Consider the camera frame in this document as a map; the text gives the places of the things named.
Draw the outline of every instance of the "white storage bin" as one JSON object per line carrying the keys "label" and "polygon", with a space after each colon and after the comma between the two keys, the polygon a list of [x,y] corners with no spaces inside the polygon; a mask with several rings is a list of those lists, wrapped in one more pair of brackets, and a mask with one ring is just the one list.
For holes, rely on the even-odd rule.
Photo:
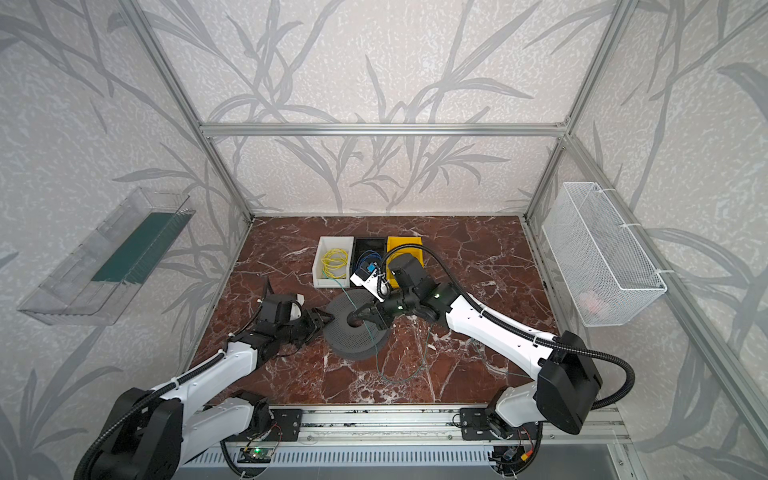
{"label": "white storage bin", "polygon": [[632,228],[596,183],[563,183],[543,229],[585,326],[624,325],[667,291]]}
{"label": "white storage bin", "polygon": [[315,263],[312,265],[312,282],[315,288],[339,288],[339,283],[343,288],[349,288],[349,264],[338,269],[339,275],[344,278],[338,280],[325,278],[323,274],[323,257],[332,248],[340,248],[346,252],[347,258],[352,258],[352,247],[355,243],[355,237],[320,237],[315,253]]}

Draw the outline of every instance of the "yellow storage bin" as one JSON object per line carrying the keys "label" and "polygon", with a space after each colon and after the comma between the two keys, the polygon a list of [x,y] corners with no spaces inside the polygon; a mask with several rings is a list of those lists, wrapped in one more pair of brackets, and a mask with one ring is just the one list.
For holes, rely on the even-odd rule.
{"label": "yellow storage bin", "polygon": [[[405,245],[407,243],[417,243],[418,245],[422,245],[422,238],[421,237],[388,237],[386,240],[386,251],[389,252],[391,249],[395,247],[399,247],[400,245]],[[403,255],[404,253],[410,253],[416,259],[419,261],[422,266],[424,266],[424,250],[420,250],[418,248],[404,248],[402,250],[397,250],[397,253],[392,255],[389,260],[387,260],[387,269],[386,269],[386,279],[389,281],[389,284],[392,285],[392,288],[398,288],[397,280],[395,280],[395,277],[392,275],[392,272],[389,271],[389,262],[392,261],[393,258],[399,257],[400,255]]]}

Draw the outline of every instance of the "gray perforated disc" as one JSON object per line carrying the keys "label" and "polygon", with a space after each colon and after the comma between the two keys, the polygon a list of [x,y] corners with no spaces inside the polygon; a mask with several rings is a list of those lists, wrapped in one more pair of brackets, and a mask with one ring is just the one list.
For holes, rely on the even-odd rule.
{"label": "gray perforated disc", "polygon": [[[347,293],[358,307],[375,299],[368,290],[362,288],[349,290]],[[344,359],[364,360],[374,356],[376,349],[371,343],[371,335],[373,335],[373,342],[379,351],[384,348],[389,339],[389,329],[379,330],[371,322],[366,322],[370,334],[363,325],[350,326],[347,323],[347,316],[356,308],[349,302],[344,293],[331,300],[331,303],[324,310],[333,315],[334,318],[323,329],[323,337],[331,345],[333,352]]]}

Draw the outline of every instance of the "white wire mesh basket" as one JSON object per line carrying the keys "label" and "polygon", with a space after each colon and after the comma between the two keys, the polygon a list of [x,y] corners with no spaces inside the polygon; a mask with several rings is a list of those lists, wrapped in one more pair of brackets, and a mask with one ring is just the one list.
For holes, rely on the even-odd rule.
{"label": "white wire mesh basket", "polygon": [[544,235],[585,326],[624,325],[667,291],[656,267],[594,182],[565,182]]}

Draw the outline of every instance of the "red marble tabletop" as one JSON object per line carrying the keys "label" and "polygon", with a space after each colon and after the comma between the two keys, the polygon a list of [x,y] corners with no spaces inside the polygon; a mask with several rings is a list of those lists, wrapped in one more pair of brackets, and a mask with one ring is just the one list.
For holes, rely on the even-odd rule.
{"label": "red marble tabletop", "polygon": [[[248,321],[265,275],[276,293],[303,294],[307,308],[325,306],[341,294],[340,289],[312,285],[318,239],[329,235],[421,236],[483,303],[526,325],[557,332],[518,217],[265,217],[255,220],[193,365],[213,355],[229,332]],[[438,281],[445,279],[428,254],[425,267]],[[420,319],[401,316],[395,321],[379,353],[386,376],[404,379],[419,367],[428,328]],[[293,350],[285,346],[281,352]],[[272,404],[485,403],[502,386],[530,381],[504,356],[465,335],[434,327],[426,368],[408,382],[382,380],[375,358],[342,359],[319,337],[294,355],[270,360],[217,399],[245,389],[269,397]]]}

